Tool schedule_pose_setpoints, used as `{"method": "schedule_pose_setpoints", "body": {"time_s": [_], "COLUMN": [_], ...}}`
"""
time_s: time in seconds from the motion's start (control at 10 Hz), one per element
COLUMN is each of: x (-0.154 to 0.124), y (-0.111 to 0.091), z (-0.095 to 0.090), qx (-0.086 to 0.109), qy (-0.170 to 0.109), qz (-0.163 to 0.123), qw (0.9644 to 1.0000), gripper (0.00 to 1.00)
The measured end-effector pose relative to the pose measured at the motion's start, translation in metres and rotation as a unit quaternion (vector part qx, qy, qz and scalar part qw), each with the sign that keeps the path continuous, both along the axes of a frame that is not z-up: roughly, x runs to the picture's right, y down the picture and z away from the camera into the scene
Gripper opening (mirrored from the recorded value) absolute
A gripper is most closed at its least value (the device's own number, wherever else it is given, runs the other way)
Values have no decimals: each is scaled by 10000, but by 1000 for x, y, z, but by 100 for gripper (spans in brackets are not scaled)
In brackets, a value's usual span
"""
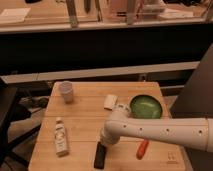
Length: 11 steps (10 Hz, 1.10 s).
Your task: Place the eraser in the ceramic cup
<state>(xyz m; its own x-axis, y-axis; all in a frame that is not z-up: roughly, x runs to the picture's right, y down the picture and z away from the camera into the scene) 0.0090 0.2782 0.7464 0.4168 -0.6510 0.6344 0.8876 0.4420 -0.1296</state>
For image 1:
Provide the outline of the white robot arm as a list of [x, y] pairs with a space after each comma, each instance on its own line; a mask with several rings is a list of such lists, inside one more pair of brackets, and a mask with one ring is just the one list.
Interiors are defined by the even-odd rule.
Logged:
[[213, 152], [213, 118], [135, 119], [127, 105], [117, 104], [100, 131], [108, 147], [121, 137], [142, 138]]

